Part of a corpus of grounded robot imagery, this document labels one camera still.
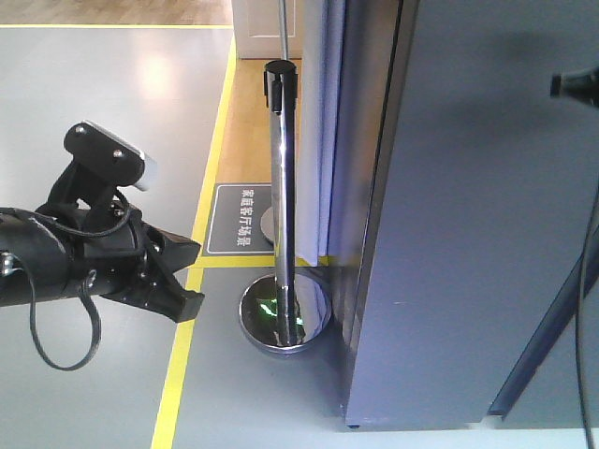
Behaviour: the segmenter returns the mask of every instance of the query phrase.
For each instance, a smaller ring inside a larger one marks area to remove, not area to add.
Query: wooden floor
[[[230,25],[230,0],[0,0],[3,24]]]
[[[238,60],[223,149],[216,182],[270,182],[269,110],[264,96],[265,60]],[[301,61],[298,66],[301,76]],[[296,114],[296,142],[300,134],[300,99]]]

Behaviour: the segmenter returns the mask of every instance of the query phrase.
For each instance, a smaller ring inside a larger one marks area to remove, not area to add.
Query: chrome stanchion post
[[[280,7],[282,50],[286,58],[285,0],[281,0]],[[240,321],[245,335],[255,345],[274,353],[289,354],[308,347],[322,332],[329,322],[331,307],[321,285],[308,276],[296,275],[295,269],[295,108],[298,96],[295,64],[286,59],[267,63],[264,93],[270,110],[275,273],[247,288],[241,299]]]
[[[271,61],[264,71],[270,109],[274,280],[279,337],[285,346],[298,343],[295,311],[295,108],[298,75],[290,61]]]

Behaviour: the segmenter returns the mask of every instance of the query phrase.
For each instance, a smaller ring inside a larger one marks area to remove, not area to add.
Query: gray floor
[[[190,235],[222,90],[231,30],[0,30],[0,205],[34,209],[70,161],[67,129],[95,121],[159,165],[148,192],[124,189],[146,221]],[[28,308],[0,310],[0,447],[149,448],[173,341],[168,319],[96,301],[103,340],[63,373],[37,356]],[[85,353],[74,300],[42,304],[51,355]]]
[[[0,30],[0,205],[32,209],[68,163],[70,125],[94,120],[158,160],[154,225],[189,234],[210,147],[230,30]],[[363,432],[337,407],[334,332],[288,360],[243,337],[237,305],[258,268],[210,269],[174,442],[183,448],[577,448],[579,430]],[[97,301],[104,340],[89,367],[37,357],[27,308],[0,310],[0,447],[149,448],[174,325]],[[89,324],[77,300],[39,308],[51,354],[75,360]]]

